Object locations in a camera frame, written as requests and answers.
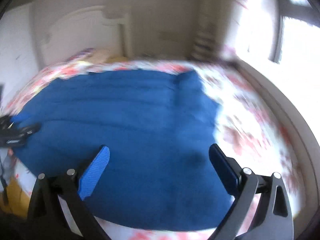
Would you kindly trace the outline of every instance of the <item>window frame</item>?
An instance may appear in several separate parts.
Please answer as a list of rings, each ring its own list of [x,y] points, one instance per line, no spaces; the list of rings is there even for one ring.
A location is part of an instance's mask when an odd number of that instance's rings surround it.
[[[320,28],[320,3],[318,0],[307,0],[311,7],[304,5],[293,4],[290,0],[277,0],[278,1],[278,38],[274,52],[273,62],[279,63],[281,58],[282,38],[284,31],[284,17],[295,18],[302,20],[311,25]]]

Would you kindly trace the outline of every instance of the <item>blue garment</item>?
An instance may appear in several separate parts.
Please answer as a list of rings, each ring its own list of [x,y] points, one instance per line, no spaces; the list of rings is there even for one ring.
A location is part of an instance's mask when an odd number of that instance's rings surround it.
[[[194,71],[56,79],[21,112],[21,127],[42,128],[15,153],[32,173],[54,176],[106,145],[110,161],[84,200],[95,216],[133,228],[214,228],[230,208],[208,156],[218,107]]]

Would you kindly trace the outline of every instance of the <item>round metal bolt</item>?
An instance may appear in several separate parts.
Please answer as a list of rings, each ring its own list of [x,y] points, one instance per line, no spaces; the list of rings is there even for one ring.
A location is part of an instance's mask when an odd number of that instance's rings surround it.
[[[244,172],[245,174],[247,174],[247,175],[250,175],[250,174],[252,173],[252,170],[249,169],[249,168],[243,168],[242,170],[243,170],[243,172]]]
[[[38,175],[38,179],[44,179],[44,173],[40,173],[40,174]]]
[[[72,176],[76,173],[76,171],[74,169],[69,169],[67,170],[67,175]]]
[[[273,173],[273,176],[275,176],[277,179],[281,179],[281,174],[279,172]]]

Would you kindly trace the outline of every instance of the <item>white headboard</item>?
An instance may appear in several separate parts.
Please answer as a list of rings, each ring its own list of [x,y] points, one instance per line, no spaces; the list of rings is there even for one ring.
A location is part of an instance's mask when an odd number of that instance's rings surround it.
[[[86,48],[133,57],[130,10],[106,11],[105,6],[82,8],[56,21],[40,44],[44,63],[63,61]]]

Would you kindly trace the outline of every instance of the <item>mattress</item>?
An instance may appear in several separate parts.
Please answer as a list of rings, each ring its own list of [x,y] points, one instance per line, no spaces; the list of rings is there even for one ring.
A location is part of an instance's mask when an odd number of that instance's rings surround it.
[[[293,217],[305,204],[304,182],[286,129],[275,118],[253,87],[232,66],[225,63],[195,63],[186,61],[138,60],[112,64],[92,65],[84,57],[94,52],[88,49],[66,62],[42,69],[27,86],[7,105],[7,114],[17,114],[37,93],[56,78],[68,79],[90,72],[117,70],[155,70],[170,74],[195,70],[201,77],[203,90],[221,104],[216,118],[217,144],[228,156],[235,158],[241,167],[250,167],[256,174],[270,176],[281,173],[289,196]],[[15,177],[21,188],[31,195],[36,177],[17,160]],[[245,232],[253,218],[259,195],[252,201],[249,213],[239,231]],[[66,204],[61,201],[67,221],[73,231],[77,227]],[[97,218],[112,239],[207,239],[214,228],[197,232],[145,231],[127,228]]]

